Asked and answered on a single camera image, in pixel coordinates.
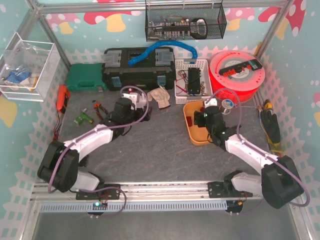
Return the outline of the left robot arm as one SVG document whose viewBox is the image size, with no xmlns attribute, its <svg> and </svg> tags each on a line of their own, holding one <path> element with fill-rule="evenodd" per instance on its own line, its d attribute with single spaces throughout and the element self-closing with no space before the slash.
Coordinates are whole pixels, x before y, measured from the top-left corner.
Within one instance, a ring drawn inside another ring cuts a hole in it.
<svg viewBox="0 0 320 240">
<path fill-rule="evenodd" d="M 48 184 L 48 193 L 65 193 L 71 189 L 94 193 L 100 179 L 90 172 L 79 170 L 84 157 L 99 147 L 109 144 L 131 126 L 148 121 L 150 107 L 148 100 L 136 100 L 131 96 L 120 97 L 99 124 L 88 132 L 65 142 L 52 141 L 38 168 L 37 176 Z"/>
</svg>

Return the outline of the red handled pliers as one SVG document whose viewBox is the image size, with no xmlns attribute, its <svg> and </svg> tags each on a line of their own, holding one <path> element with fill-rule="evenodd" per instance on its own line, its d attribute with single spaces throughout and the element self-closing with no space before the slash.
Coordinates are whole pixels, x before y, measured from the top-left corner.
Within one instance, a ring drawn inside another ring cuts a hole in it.
<svg viewBox="0 0 320 240">
<path fill-rule="evenodd" d="M 93 108 L 95 110 L 95 113 L 97 115 L 97 117 L 99 118 L 100 121 L 104 120 L 105 118 L 101 115 L 101 112 L 104 113 L 105 117 L 108 116 L 109 112 L 106 108 L 104 108 L 100 102 L 93 100 Z"/>
</svg>

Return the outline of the red filament spool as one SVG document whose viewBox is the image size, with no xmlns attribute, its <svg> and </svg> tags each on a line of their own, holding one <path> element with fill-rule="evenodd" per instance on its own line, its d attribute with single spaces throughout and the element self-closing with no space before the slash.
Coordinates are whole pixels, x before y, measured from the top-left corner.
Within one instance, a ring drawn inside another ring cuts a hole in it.
<svg viewBox="0 0 320 240">
<path fill-rule="evenodd" d="M 258 60 L 255 56 L 239 50 L 225 50 L 213 56 L 209 63 L 208 72 L 212 92 L 216 93 L 216 98 L 220 100 L 229 99 L 235 104 L 237 102 L 245 103 L 253 98 L 265 80 L 266 72 L 264 67 L 256 71 L 246 69 L 241 73 L 227 77 L 219 75 L 220 69 L 252 59 Z"/>
</svg>

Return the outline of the black terminal block strip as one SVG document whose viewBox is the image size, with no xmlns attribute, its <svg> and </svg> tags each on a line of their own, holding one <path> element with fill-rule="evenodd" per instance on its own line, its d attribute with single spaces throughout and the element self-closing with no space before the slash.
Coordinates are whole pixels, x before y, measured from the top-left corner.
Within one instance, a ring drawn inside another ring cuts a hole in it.
<svg viewBox="0 0 320 240">
<path fill-rule="evenodd" d="M 234 74 L 239 74 L 242 71 L 245 71 L 246 69 L 256 71 L 262 69 L 262 67 L 262 64 L 257 59 L 251 59 L 248 61 L 237 63 L 232 66 L 222 68 L 218 71 L 218 73 L 221 76 L 228 77 Z"/>
</svg>

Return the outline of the black rubber glove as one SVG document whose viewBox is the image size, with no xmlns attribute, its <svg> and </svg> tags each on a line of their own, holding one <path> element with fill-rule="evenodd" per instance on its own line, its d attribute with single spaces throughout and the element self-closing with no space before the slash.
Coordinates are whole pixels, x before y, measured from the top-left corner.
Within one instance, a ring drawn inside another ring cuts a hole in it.
<svg viewBox="0 0 320 240">
<path fill-rule="evenodd" d="M 263 110 L 260 113 L 260 118 L 270 141 L 273 144 L 279 144 L 281 142 L 281 134 L 277 115 L 275 113 L 271 113 L 269 110 Z"/>
</svg>

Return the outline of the white perforated basket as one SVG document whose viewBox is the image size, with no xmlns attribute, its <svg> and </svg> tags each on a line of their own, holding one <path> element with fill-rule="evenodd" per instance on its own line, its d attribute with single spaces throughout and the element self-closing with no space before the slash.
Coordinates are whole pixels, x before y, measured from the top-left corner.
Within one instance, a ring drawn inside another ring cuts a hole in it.
<svg viewBox="0 0 320 240">
<path fill-rule="evenodd" d="M 212 94 L 206 59 L 176 59 L 174 96 L 176 104 L 208 99 Z"/>
</svg>

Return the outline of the green circuit board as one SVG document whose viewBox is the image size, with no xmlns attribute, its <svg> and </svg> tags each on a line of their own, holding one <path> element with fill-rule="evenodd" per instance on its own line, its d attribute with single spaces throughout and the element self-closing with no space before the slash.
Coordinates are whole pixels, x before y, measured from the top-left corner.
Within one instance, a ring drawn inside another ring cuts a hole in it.
<svg viewBox="0 0 320 240">
<path fill-rule="evenodd" d="M 86 114 L 87 108 L 81 110 L 80 115 L 74 119 L 74 123 L 81 125 L 84 121 L 87 121 L 90 124 L 94 123 L 94 120 Z"/>
</svg>

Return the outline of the yellow plastic tray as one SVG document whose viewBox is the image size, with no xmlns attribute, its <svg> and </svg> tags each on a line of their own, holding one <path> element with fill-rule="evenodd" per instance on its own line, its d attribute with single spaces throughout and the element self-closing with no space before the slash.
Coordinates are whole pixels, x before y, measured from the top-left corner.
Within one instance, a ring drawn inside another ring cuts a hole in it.
<svg viewBox="0 0 320 240">
<path fill-rule="evenodd" d="M 189 138 L 191 143 L 193 143 L 196 146 L 208 145 L 211 140 L 211 138 L 208 137 L 208 131 L 205 127 L 198 127 L 197 125 L 194 125 L 194 112 L 200 111 L 201 107 L 204 107 L 203 100 L 188 102 L 183 107 L 183 114 Z M 188 127 L 187 125 L 187 116 L 191 116 L 192 118 L 192 127 Z"/>
</svg>

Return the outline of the beige work glove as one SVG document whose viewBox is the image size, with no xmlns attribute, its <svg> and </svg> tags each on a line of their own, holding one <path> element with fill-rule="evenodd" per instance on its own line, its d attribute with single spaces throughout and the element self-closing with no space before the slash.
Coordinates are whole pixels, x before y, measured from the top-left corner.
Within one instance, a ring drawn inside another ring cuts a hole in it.
<svg viewBox="0 0 320 240">
<path fill-rule="evenodd" d="M 170 94 L 163 86 L 149 91 L 147 93 L 147 99 L 149 102 L 155 100 L 159 109 L 165 109 L 170 106 Z"/>
</svg>

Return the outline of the blue white glove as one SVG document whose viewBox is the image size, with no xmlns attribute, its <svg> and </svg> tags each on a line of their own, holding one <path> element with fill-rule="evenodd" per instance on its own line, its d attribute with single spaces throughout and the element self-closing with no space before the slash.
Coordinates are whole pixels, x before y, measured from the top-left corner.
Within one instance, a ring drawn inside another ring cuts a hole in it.
<svg viewBox="0 0 320 240">
<path fill-rule="evenodd" d="M 16 69 L 12 70 L 4 79 L 4 81 L 9 84 L 26 86 L 30 83 L 29 77 L 31 75 L 32 72 L 29 68 L 19 66 Z"/>
</svg>

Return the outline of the black toolbox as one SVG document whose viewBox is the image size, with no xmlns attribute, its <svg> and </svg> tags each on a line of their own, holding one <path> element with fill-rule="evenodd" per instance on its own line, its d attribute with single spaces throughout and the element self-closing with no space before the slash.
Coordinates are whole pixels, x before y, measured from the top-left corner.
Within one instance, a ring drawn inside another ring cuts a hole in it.
<svg viewBox="0 0 320 240">
<path fill-rule="evenodd" d="M 147 58 L 129 65 L 128 61 L 141 55 L 145 47 L 109 48 L 103 53 L 102 80 L 110 91 L 125 86 L 153 90 L 163 86 L 171 90 L 175 86 L 176 67 L 174 50 L 163 46 L 153 50 Z"/>
</svg>

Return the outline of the green tool case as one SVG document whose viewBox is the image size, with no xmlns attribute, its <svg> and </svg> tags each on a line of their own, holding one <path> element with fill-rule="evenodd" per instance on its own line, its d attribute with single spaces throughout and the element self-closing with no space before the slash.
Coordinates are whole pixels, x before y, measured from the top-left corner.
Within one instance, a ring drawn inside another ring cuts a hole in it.
<svg viewBox="0 0 320 240">
<path fill-rule="evenodd" d="M 65 82 L 71 92 L 107 90 L 103 82 L 102 63 L 76 63 L 70 66 Z"/>
</svg>

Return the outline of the orange multimeter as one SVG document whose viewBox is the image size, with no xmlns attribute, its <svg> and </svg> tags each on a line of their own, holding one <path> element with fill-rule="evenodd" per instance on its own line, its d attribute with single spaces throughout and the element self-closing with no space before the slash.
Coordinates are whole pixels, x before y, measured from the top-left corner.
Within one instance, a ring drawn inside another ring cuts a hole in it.
<svg viewBox="0 0 320 240">
<path fill-rule="evenodd" d="M 56 99 L 56 110 L 60 114 L 65 114 L 68 101 L 70 99 L 71 92 L 68 90 L 66 85 L 60 85 L 58 88 L 58 94 Z"/>
</svg>

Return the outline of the clear acrylic box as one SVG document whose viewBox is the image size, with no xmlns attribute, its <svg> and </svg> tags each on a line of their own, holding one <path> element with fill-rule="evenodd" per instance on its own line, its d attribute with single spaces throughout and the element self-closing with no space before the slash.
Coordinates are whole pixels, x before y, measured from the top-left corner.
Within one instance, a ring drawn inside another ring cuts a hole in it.
<svg viewBox="0 0 320 240">
<path fill-rule="evenodd" d="M 61 57 L 55 43 L 23 40 L 16 32 L 8 49 L 3 51 L 0 67 L 0 93 L 8 100 L 43 102 L 49 91 Z M 5 82 L 19 66 L 31 71 L 28 85 Z"/>
</svg>

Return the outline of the black battery holder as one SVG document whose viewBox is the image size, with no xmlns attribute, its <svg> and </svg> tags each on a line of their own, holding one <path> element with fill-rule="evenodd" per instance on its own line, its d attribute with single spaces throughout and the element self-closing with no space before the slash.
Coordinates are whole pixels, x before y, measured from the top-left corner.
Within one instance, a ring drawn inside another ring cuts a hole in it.
<svg viewBox="0 0 320 240">
<path fill-rule="evenodd" d="M 201 92 L 201 71 L 199 68 L 188 68 L 187 92 L 190 95 L 198 95 Z"/>
</svg>

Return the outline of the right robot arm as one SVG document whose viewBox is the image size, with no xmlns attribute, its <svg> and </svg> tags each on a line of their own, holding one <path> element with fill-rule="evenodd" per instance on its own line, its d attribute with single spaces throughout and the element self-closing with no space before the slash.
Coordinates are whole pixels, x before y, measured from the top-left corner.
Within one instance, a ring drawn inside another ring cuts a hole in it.
<svg viewBox="0 0 320 240">
<path fill-rule="evenodd" d="M 206 128 L 214 145 L 237 156 L 258 173 L 235 174 L 231 178 L 235 190 L 260 195 L 275 209 L 305 192 L 296 165 L 289 156 L 276 156 L 266 152 L 239 134 L 237 126 L 226 127 L 217 106 L 208 106 L 202 111 L 195 111 L 193 115 L 194 124 Z"/>
</svg>

